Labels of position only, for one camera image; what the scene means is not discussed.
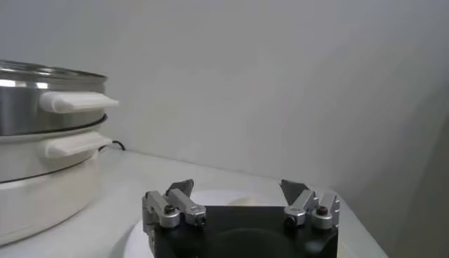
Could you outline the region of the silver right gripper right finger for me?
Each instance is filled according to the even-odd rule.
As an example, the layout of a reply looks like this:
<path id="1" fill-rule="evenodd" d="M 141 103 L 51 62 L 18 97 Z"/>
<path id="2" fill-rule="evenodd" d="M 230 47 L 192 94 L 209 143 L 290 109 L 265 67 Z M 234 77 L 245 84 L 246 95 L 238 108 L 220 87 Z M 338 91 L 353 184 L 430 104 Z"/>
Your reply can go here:
<path id="1" fill-rule="evenodd" d="M 340 224 L 340 200 L 334 193 L 325 193 L 322 198 L 303 183 L 282 179 L 281 190 L 287 201 L 284 207 L 284 224 L 297 228 L 311 223 L 319 230 L 337 228 Z"/>

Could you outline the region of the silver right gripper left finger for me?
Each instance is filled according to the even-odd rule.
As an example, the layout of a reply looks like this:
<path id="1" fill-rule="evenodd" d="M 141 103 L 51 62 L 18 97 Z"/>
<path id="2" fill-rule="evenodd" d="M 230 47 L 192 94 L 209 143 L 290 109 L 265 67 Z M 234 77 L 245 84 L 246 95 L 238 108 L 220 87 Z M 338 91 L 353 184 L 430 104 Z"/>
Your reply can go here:
<path id="1" fill-rule="evenodd" d="M 150 240 L 157 229 L 176 229 L 185 222 L 198 229 L 207 224 L 206 207 L 191 198 L 194 180 L 172 183 L 164 194 L 148 191 L 142 197 L 142 230 Z"/>

